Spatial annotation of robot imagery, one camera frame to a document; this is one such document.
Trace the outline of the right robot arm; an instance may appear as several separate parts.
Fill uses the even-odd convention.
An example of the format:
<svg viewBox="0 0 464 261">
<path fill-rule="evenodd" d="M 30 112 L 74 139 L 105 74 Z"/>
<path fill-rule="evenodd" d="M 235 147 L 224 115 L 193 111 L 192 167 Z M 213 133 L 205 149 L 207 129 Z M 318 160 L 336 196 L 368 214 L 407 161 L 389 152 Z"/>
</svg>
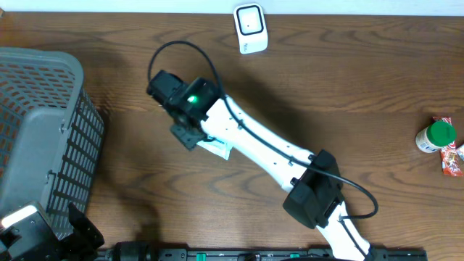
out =
<svg viewBox="0 0 464 261">
<path fill-rule="evenodd" d="M 268 130 L 211 81 L 185 83 L 164 70 L 146 90 L 174 120 L 171 133 L 188 149 L 200 146 L 228 159 L 236 149 L 268 173 L 287 193 L 283 208 L 302 225 L 317 229 L 339 260 L 373 260 L 373 247 L 347 212 L 335 158 L 314 154 Z"/>
</svg>

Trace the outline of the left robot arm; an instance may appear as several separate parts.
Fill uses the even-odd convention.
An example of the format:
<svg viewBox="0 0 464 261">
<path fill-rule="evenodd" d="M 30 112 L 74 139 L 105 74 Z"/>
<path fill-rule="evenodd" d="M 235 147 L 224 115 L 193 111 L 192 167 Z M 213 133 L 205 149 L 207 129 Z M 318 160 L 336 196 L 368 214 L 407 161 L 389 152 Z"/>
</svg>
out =
<svg viewBox="0 0 464 261">
<path fill-rule="evenodd" d="M 38 202 L 1 218 L 1 259 L 11 261 L 156 261 L 159 252 L 142 241 L 124 241 L 101 250 L 104 237 L 73 204 L 68 204 L 72 233 L 59 239 Z"/>
</svg>

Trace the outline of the green lid jar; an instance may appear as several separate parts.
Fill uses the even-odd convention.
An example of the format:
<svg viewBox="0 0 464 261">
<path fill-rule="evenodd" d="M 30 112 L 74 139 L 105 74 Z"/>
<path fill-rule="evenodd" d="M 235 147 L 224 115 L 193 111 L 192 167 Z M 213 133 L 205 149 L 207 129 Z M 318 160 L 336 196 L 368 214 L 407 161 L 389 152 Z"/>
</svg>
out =
<svg viewBox="0 0 464 261">
<path fill-rule="evenodd" d="M 434 153 L 454 142 L 456 135 L 451 124 L 439 120 L 420 131 L 415 143 L 422 152 Z"/>
</svg>

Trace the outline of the teal wet wipes pack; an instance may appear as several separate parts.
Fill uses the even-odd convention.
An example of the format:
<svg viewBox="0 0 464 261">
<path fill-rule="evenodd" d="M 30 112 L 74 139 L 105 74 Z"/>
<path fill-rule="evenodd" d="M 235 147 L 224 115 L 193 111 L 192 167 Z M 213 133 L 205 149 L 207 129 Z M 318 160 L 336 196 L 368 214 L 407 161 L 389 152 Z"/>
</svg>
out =
<svg viewBox="0 0 464 261">
<path fill-rule="evenodd" d="M 199 141 L 196 144 L 225 160 L 228 160 L 230 157 L 232 146 L 227 142 L 216 138 L 207 138 L 206 140 Z"/>
</svg>

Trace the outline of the red snack bar wrapper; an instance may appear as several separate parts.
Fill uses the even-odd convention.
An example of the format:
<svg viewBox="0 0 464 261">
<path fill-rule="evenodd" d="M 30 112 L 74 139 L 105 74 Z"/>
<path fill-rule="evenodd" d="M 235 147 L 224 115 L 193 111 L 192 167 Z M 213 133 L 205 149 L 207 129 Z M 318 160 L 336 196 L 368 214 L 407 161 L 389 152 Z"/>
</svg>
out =
<svg viewBox="0 0 464 261">
<path fill-rule="evenodd" d="M 455 139 L 457 137 L 456 130 L 452 125 L 452 119 L 450 117 L 433 117 L 435 122 L 443 122 L 449 125 L 446 127 L 445 137 L 449 139 L 448 145 L 440 149 L 440 155 L 442 159 L 442 170 L 447 176 L 452 177 L 463 177 L 463 171 L 461 170 L 458 153 L 456 151 Z"/>
</svg>

